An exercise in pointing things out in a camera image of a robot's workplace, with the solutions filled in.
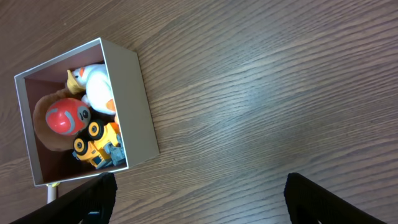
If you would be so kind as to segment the yellow cat rattle drum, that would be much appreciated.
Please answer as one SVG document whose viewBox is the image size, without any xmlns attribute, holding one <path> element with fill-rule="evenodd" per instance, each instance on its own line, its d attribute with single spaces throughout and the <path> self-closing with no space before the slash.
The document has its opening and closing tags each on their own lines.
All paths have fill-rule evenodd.
<svg viewBox="0 0 398 224">
<path fill-rule="evenodd" d="M 59 182 L 47 184 L 47 204 L 53 202 L 58 197 L 58 186 Z"/>
</svg>

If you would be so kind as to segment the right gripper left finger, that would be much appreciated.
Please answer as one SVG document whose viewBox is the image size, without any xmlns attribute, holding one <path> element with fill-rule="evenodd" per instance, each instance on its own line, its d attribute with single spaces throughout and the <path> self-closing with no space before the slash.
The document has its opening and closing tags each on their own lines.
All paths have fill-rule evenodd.
<svg viewBox="0 0 398 224">
<path fill-rule="evenodd" d="M 13 224 L 108 224 L 117 190 L 114 174 L 105 172 Z"/>
</svg>

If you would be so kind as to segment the red ball toy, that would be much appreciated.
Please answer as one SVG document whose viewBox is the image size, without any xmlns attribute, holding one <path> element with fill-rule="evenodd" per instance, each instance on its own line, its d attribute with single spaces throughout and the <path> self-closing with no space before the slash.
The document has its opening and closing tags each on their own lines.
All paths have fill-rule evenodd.
<svg viewBox="0 0 398 224">
<path fill-rule="evenodd" d="M 63 98 L 53 103 L 45 114 L 49 128 L 61 135 L 72 136 L 84 130 L 91 119 L 88 106 L 75 98 Z"/>
</svg>

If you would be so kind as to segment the white plush duck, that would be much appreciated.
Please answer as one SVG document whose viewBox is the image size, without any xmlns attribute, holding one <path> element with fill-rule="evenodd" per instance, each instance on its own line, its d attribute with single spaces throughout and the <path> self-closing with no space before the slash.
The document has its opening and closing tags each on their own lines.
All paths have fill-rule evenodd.
<svg viewBox="0 0 398 224">
<path fill-rule="evenodd" d="M 119 124 L 108 71 L 104 63 L 67 70 L 67 88 L 71 94 L 85 92 L 81 99 L 95 111 L 114 116 Z"/>
</svg>

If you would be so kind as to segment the brown plush toy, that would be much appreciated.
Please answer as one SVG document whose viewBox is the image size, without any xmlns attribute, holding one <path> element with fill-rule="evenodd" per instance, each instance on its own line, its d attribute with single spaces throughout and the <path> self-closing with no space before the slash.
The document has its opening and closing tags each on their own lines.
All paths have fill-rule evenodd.
<svg viewBox="0 0 398 224">
<path fill-rule="evenodd" d="M 76 134 L 72 136 L 65 136 L 52 131 L 46 123 L 45 115 L 49 107 L 56 101 L 64 98 L 75 98 L 80 100 L 83 94 L 78 93 L 73 95 L 67 88 L 58 90 L 55 93 L 45 95 L 36 103 L 32 121 L 34 131 L 42 144 L 51 151 L 66 151 L 71 149 Z"/>
</svg>

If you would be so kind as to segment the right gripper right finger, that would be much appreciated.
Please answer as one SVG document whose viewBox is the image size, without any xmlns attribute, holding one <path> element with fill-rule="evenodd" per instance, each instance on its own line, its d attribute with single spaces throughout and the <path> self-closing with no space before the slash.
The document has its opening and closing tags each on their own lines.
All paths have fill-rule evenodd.
<svg viewBox="0 0 398 224">
<path fill-rule="evenodd" d="M 385 224 L 299 173 L 289 173 L 284 197 L 293 224 Z"/>
</svg>

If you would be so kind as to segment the yellow toy crane truck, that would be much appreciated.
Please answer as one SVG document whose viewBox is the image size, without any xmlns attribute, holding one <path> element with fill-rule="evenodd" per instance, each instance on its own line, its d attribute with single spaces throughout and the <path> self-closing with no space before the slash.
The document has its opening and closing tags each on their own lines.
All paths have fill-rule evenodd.
<svg viewBox="0 0 398 224">
<path fill-rule="evenodd" d="M 105 124 L 100 119 L 92 120 L 74 139 L 73 156 L 79 161 L 89 163 L 95 169 L 125 163 L 126 156 L 119 124 Z"/>
</svg>

